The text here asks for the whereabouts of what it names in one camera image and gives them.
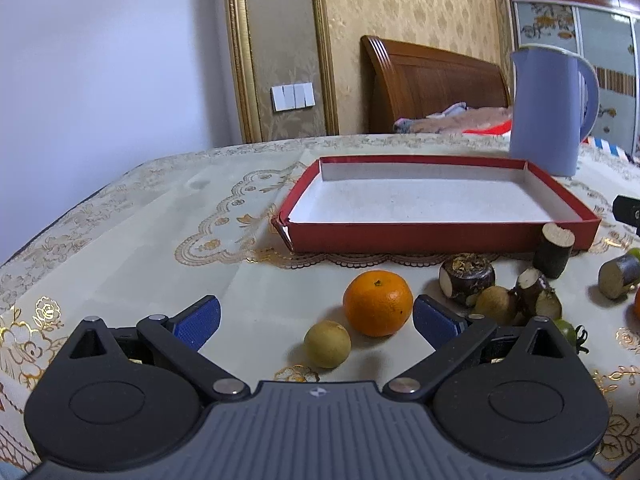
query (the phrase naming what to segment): metal screw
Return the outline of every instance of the metal screw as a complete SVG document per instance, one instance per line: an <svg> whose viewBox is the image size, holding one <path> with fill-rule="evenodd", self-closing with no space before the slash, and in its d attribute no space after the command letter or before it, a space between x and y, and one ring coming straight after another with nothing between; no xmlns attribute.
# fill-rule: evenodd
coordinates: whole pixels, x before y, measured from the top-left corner
<svg viewBox="0 0 640 480"><path fill-rule="evenodd" d="M213 383L213 389L219 394L237 395L244 390L244 383L235 377L228 377L226 379L218 379Z"/></svg>
<svg viewBox="0 0 640 480"><path fill-rule="evenodd" d="M420 383L411 377L396 377L389 381L389 389L396 394L412 394L420 389Z"/></svg>

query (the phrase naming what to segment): orange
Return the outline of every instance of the orange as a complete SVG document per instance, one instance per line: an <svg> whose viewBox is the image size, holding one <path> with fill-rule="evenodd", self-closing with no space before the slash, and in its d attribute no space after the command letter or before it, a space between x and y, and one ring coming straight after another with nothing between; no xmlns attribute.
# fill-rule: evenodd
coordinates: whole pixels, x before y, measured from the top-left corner
<svg viewBox="0 0 640 480"><path fill-rule="evenodd" d="M414 297L401 276L388 270L368 270L344 291L342 306L354 329L380 337L402 328L411 315Z"/></svg>

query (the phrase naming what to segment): red tray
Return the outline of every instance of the red tray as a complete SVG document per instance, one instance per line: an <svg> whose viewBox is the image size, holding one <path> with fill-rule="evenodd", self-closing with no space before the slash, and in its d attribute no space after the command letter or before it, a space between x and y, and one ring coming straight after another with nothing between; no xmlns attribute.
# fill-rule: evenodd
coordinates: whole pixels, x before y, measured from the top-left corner
<svg viewBox="0 0 640 480"><path fill-rule="evenodd" d="M272 219L294 253L519 253L546 222L591 247L600 218L524 160L480 156L325 156Z"/></svg>

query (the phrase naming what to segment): light switch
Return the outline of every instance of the light switch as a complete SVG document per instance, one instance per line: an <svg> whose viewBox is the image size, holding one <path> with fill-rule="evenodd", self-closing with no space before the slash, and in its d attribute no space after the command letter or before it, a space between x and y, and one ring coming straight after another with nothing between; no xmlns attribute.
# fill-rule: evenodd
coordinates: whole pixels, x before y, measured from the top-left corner
<svg viewBox="0 0 640 480"><path fill-rule="evenodd" d="M312 83L302 83L302 87L305 91L305 106L314 106L316 100L314 99L314 86Z"/></svg>
<svg viewBox="0 0 640 480"><path fill-rule="evenodd" d="M273 98L273 109L276 112L287 110L287 104L284 100L282 85L271 87L271 97Z"/></svg>
<svg viewBox="0 0 640 480"><path fill-rule="evenodd" d="M284 104L285 110L293 110L296 107L296 97L293 91L293 85L284 85Z"/></svg>
<svg viewBox="0 0 640 480"><path fill-rule="evenodd" d="M293 93L296 99L296 108L304 108L306 106L304 83L296 83L295 85L293 85Z"/></svg>

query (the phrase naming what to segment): blue pitcher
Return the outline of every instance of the blue pitcher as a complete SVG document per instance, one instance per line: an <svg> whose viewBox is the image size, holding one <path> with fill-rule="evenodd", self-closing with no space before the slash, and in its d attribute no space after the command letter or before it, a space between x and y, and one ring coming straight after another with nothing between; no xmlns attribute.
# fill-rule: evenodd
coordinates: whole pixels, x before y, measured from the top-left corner
<svg viewBox="0 0 640 480"><path fill-rule="evenodd" d="M552 175L573 176L578 147L598 117L598 77L582 56L564 48L528 44L511 54L516 66L509 155ZM582 74L587 110L580 105Z"/></svg>

